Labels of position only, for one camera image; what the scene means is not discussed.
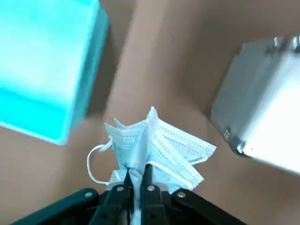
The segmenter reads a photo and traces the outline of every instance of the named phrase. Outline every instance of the face mask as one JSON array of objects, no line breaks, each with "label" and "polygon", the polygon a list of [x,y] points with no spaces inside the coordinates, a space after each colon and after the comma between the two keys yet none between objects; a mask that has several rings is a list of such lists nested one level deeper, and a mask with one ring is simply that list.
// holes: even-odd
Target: face mask
[{"label": "face mask", "polygon": [[153,180],[166,184],[171,193],[180,187],[192,190],[203,181],[191,163],[205,161],[216,147],[163,122],[153,107],[145,120],[134,125],[126,127],[115,121],[117,128],[105,125],[109,143],[96,146],[87,158],[88,172],[95,182],[108,185],[92,176],[89,157],[96,150],[103,152],[110,147],[123,171],[114,171],[114,176],[124,180],[129,169],[136,205],[140,203],[140,185],[147,164],[153,165]]}]

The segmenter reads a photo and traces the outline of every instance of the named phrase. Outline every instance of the ear loop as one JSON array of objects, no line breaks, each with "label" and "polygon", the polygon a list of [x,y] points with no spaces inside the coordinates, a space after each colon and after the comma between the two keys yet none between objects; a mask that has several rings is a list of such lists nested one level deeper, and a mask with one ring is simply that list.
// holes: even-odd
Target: ear loop
[{"label": "ear loop", "polygon": [[108,185],[109,182],[104,182],[104,181],[100,181],[100,180],[96,180],[96,179],[95,179],[95,177],[93,176],[92,172],[90,171],[90,156],[91,156],[95,151],[97,151],[97,150],[98,150],[99,153],[101,153],[101,152],[106,152],[106,151],[113,145],[113,140],[112,140],[112,138],[111,138],[111,137],[109,137],[109,138],[110,138],[110,140],[109,140],[109,142],[108,142],[107,144],[100,144],[100,145],[97,145],[95,148],[93,148],[93,149],[89,152],[89,154],[88,154],[88,156],[87,156],[87,158],[86,158],[86,166],[87,166],[87,168],[88,168],[89,176],[90,176],[90,178],[91,178],[94,182],[96,182],[97,184],[105,184],[105,185]]}]

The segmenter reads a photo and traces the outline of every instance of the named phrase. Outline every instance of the teal box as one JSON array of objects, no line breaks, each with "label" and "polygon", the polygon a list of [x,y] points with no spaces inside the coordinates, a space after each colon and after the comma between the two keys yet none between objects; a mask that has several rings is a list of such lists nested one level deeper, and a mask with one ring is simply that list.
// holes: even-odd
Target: teal box
[{"label": "teal box", "polygon": [[1,0],[0,126],[65,144],[86,114],[108,26],[98,0]]}]

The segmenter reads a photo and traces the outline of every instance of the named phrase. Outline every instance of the tan surface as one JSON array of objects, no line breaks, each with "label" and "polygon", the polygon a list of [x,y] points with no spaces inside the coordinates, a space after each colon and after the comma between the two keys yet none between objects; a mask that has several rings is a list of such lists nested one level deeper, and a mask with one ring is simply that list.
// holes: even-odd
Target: tan surface
[{"label": "tan surface", "polygon": [[[196,192],[254,225],[297,225],[300,179],[241,159],[206,120],[211,100],[240,41],[297,32],[297,1],[140,0],[112,85],[134,1],[103,0],[112,27],[88,119],[68,145],[54,146],[0,129],[0,224],[93,184],[85,157],[106,141],[102,123],[141,120],[153,105],[160,117],[218,146],[196,168],[205,178]],[[92,159],[108,180],[117,168],[113,151]]]}]

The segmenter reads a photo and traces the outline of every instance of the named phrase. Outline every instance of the disposable face mask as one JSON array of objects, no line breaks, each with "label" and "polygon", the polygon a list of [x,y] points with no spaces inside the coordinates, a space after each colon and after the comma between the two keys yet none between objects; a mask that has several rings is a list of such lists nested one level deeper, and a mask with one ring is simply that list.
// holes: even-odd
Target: disposable face mask
[{"label": "disposable face mask", "polygon": [[95,182],[109,184],[92,176],[89,157],[97,150],[103,152],[110,147],[120,167],[113,172],[113,180],[124,180],[125,171],[129,169],[136,205],[139,205],[140,185],[147,164],[153,165],[153,180],[166,184],[171,193],[180,187],[192,190],[203,180],[192,164],[205,161],[216,147],[163,122],[153,107],[145,120],[134,125],[126,127],[115,121],[116,128],[105,125],[110,141],[96,146],[87,158],[88,172]]}]

